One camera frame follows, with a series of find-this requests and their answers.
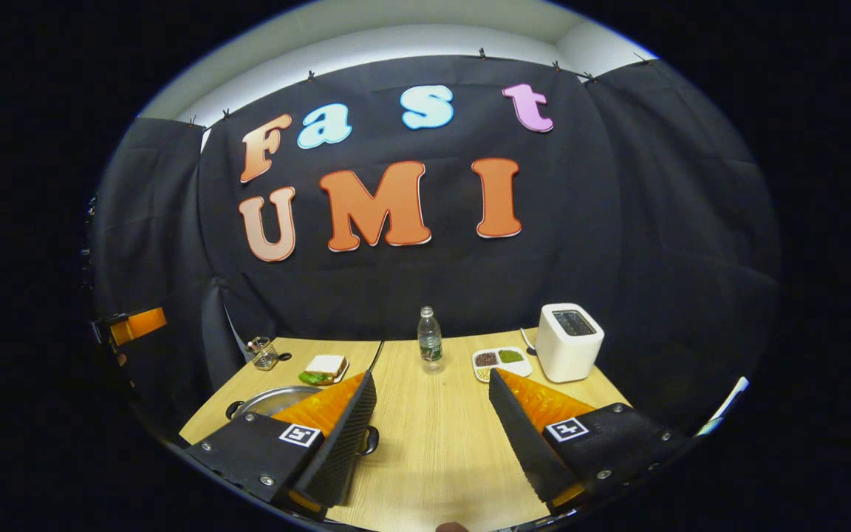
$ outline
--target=toaster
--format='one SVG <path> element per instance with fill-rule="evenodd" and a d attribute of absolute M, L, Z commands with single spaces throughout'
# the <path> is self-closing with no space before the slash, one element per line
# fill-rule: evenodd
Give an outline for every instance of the toaster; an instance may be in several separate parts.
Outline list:
<path fill-rule="evenodd" d="M 544 375 L 553 383 L 589 377 L 602 339 L 600 324 L 580 306 L 554 303 L 541 307 L 534 348 Z"/>

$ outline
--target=white ceiling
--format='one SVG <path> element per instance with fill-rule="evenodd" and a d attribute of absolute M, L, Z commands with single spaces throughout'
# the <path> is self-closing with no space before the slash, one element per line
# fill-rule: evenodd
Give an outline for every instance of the white ceiling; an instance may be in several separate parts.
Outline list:
<path fill-rule="evenodd" d="M 489 27 L 556 44 L 589 19 L 544 0 L 320 0 L 266 21 L 180 75 L 142 115 L 175 118 L 251 68 L 333 37 L 404 24 Z"/>

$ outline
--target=bread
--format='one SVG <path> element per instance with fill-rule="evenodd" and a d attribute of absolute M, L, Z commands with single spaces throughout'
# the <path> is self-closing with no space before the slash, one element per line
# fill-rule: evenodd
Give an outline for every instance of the bread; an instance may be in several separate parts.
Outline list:
<path fill-rule="evenodd" d="M 314 375 L 325 375 L 337 377 L 347 364 L 347 360 L 341 355 L 318 355 L 307 364 L 304 371 Z"/>

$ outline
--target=pink letter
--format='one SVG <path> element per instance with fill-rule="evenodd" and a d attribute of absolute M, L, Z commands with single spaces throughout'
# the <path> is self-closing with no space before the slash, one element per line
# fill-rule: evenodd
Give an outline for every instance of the pink letter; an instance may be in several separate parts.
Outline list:
<path fill-rule="evenodd" d="M 517 112 L 517 119 L 520 120 L 525 128 L 533 132 L 548 132 L 553 130 L 553 120 L 541 117 L 540 112 L 537 111 L 537 104 L 547 104 L 547 98 L 544 95 L 535 93 L 529 84 L 521 83 L 520 85 L 514 85 L 514 87 L 504 89 L 501 93 L 514 101 L 514 111 Z"/>
<path fill-rule="evenodd" d="M 264 237 L 264 226 L 261 223 L 261 208 L 264 198 L 255 196 L 239 203 L 239 212 L 245 221 L 245 236 L 249 242 L 251 253 L 264 262 L 279 262 L 287 259 L 294 251 L 294 218 L 291 216 L 291 198 L 294 197 L 294 187 L 285 186 L 271 192 L 267 199 L 278 209 L 278 227 L 281 236 L 275 243 L 270 243 Z"/>

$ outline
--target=wooden table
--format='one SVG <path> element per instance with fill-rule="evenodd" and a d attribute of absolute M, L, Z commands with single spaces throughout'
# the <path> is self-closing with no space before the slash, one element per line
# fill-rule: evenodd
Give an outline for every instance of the wooden table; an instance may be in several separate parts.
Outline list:
<path fill-rule="evenodd" d="M 527 330 L 531 343 L 536 330 Z M 279 351 L 303 363 L 279 363 L 273 371 L 247 364 L 183 427 L 190 443 L 227 423 L 225 408 L 267 388 L 297 384 L 297 374 L 314 354 L 342 354 L 351 361 L 348 377 L 369 367 L 377 341 L 278 339 Z M 389 532 L 435 530 L 457 521 L 473 532 L 509 528 L 548 515 L 511 450 L 488 400 L 488 385 L 475 378 L 471 355 L 492 347 L 524 347 L 520 331 L 442 340 L 445 371 L 422 371 L 415 340 L 387 341 L 372 368 L 376 408 L 371 423 L 380 432 L 379 448 L 359 458 L 344 505 L 327 518 Z M 551 383 L 537 357 L 528 357 L 531 380 L 600 408 L 629 404 L 598 368 L 583 381 Z M 290 372 L 273 376 L 279 368 Z"/>

